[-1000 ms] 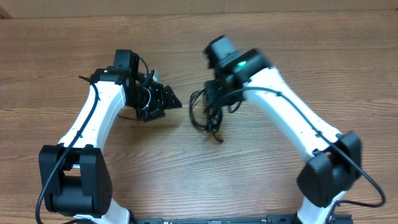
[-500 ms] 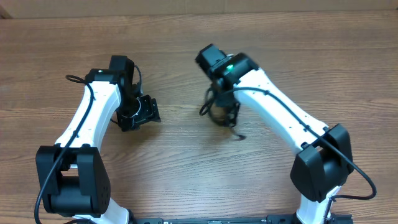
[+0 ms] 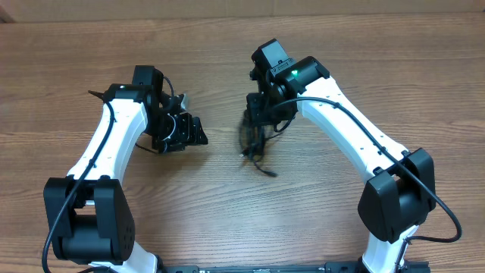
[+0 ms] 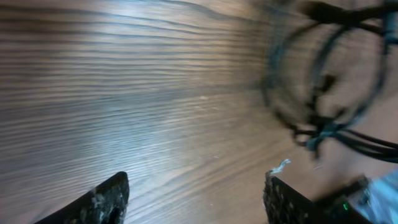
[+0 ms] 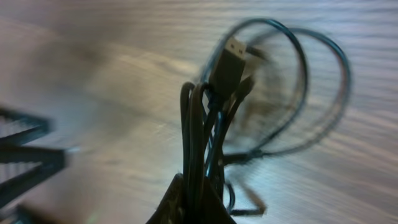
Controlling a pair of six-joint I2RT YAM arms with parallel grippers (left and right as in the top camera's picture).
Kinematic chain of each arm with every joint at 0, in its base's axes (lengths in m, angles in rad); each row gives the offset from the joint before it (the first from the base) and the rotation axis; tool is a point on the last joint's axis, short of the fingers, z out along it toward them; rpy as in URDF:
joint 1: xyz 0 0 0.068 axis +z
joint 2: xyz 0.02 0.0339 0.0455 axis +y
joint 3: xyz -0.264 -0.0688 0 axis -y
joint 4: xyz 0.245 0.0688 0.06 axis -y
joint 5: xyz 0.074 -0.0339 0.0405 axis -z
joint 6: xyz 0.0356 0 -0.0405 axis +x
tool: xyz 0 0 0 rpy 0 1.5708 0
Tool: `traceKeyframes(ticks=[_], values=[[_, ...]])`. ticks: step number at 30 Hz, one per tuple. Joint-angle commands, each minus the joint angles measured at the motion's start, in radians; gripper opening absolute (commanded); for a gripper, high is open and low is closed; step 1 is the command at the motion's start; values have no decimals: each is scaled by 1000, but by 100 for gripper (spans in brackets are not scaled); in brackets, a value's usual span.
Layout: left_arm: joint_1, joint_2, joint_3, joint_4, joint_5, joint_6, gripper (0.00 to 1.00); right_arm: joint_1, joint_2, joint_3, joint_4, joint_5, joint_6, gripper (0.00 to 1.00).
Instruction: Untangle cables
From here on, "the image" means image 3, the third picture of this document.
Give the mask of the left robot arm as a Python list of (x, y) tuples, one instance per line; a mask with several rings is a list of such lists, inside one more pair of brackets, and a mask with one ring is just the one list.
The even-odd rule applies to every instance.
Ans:
[(43, 198), (49, 232), (42, 250), (86, 265), (88, 272), (163, 272), (161, 258), (136, 242), (136, 226), (123, 191), (124, 174), (142, 134), (156, 155), (208, 144), (199, 118), (187, 111), (187, 97), (166, 93), (169, 79), (149, 65), (137, 65), (129, 84), (113, 83), (93, 95), (102, 117), (79, 161), (63, 177), (51, 177)]

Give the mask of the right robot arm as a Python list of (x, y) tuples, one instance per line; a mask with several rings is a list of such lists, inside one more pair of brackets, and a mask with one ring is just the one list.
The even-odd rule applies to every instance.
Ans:
[(328, 69), (308, 56), (296, 61), (272, 39), (252, 54), (249, 76), (258, 91), (246, 97), (239, 142), (254, 164), (270, 139), (297, 114), (338, 146), (364, 182), (358, 214), (370, 235), (355, 262), (326, 262), (326, 272), (429, 272), (428, 262), (405, 260), (415, 232), (435, 209), (434, 163), (424, 149), (409, 151), (373, 125), (343, 94)]

